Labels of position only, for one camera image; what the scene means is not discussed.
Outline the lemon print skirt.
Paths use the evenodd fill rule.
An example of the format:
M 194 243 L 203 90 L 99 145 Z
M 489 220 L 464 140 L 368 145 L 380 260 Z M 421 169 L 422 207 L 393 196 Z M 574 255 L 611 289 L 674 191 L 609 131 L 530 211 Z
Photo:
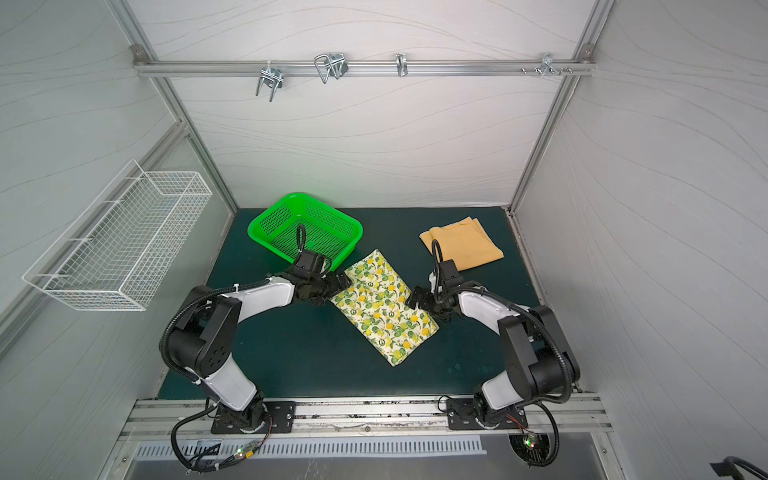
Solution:
M 393 367 L 439 331 L 437 322 L 406 300 L 411 289 L 375 250 L 345 270 L 351 286 L 331 299 Z

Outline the yellow tan skirt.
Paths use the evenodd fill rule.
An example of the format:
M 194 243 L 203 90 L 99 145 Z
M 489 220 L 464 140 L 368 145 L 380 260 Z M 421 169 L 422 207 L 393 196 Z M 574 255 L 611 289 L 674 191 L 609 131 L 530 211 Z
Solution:
M 453 260 L 459 271 L 473 269 L 504 258 L 479 220 L 467 217 L 444 227 L 432 227 L 419 235 L 430 250 L 436 240 L 445 260 Z

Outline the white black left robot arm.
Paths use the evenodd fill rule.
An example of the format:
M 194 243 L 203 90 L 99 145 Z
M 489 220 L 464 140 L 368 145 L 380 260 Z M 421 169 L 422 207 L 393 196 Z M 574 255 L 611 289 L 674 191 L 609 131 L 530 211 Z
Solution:
M 302 224 L 296 246 L 298 257 L 277 275 L 227 288 L 193 288 L 159 340 L 166 366 L 232 413 L 253 412 L 260 396 L 232 354 L 239 324 L 296 301 L 322 306 L 351 286 L 346 274 L 330 270 L 328 257 L 309 248 Z

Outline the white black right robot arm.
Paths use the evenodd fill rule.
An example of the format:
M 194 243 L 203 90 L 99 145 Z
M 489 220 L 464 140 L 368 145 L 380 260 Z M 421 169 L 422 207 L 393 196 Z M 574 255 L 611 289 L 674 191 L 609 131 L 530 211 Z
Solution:
M 471 402 L 447 399 L 446 410 L 470 415 L 479 426 L 492 429 L 529 405 L 568 402 L 579 367 L 554 312 L 543 305 L 521 306 L 464 279 L 455 262 L 443 256 L 438 241 L 431 242 L 430 250 L 429 286 L 415 288 L 406 305 L 439 321 L 457 315 L 479 322 L 498 336 L 504 356 L 504 370 L 485 381 Z

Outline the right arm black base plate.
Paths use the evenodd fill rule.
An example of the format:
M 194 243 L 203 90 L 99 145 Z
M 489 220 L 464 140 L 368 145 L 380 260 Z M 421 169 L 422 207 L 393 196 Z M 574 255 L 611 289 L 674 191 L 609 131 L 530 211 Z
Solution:
M 513 430 L 526 432 L 528 423 L 525 412 L 514 406 L 492 409 L 480 396 L 454 398 L 442 395 L 436 403 L 437 409 L 447 418 L 451 431 Z

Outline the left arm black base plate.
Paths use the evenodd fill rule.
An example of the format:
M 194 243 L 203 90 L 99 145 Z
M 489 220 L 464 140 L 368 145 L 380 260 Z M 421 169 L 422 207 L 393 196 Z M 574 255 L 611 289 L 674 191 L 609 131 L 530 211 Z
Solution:
M 292 431 L 296 403 L 292 401 L 256 400 L 243 411 L 225 405 L 217 407 L 211 426 L 212 434 L 265 434 Z

